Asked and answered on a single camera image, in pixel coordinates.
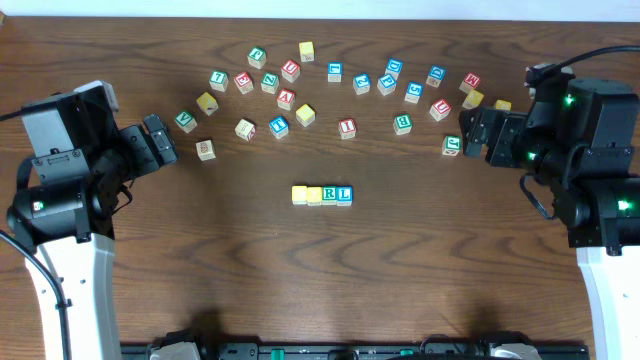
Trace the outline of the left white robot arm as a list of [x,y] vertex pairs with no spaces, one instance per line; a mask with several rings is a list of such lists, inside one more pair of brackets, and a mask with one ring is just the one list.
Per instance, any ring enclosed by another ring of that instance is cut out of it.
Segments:
[[119,128],[112,86],[94,81],[23,106],[33,155],[19,166],[2,240],[25,258],[49,359],[119,359],[114,215],[133,182],[177,161],[156,114]]

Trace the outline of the yellow C block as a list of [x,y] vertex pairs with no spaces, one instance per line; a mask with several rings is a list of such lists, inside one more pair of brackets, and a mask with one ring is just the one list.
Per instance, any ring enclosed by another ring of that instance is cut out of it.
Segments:
[[304,185],[294,185],[291,188],[291,199],[293,205],[306,205],[307,187]]

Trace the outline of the green R block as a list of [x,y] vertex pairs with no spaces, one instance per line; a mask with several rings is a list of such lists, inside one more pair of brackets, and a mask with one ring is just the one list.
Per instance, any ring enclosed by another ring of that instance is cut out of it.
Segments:
[[322,187],[322,205],[333,206],[337,204],[337,187],[336,186],[323,186]]

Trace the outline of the yellow O block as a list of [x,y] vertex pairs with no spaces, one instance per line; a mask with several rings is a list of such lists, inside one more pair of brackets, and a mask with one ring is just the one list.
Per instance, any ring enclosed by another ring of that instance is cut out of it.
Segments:
[[321,206],[323,191],[321,187],[310,186],[306,189],[306,202],[308,206]]

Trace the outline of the blue L block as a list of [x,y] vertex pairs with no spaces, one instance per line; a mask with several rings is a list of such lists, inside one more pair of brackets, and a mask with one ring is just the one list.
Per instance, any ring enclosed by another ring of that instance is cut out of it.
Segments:
[[353,202],[353,188],[351,186],[337,187],[336,201],[338,206],[351,206]]

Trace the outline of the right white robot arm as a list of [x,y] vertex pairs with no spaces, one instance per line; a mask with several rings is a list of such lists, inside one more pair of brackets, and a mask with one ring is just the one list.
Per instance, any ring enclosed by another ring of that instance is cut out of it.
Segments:
[[526,113],[477,107],[461,112],[463,152],[493,167],[521,168],[550,189],[547,220],[560,220],[586,285],[596,356],[639,356],[639,178],[630,171],[639,97],[627,84],[577,78],[568,69],[527,72]]

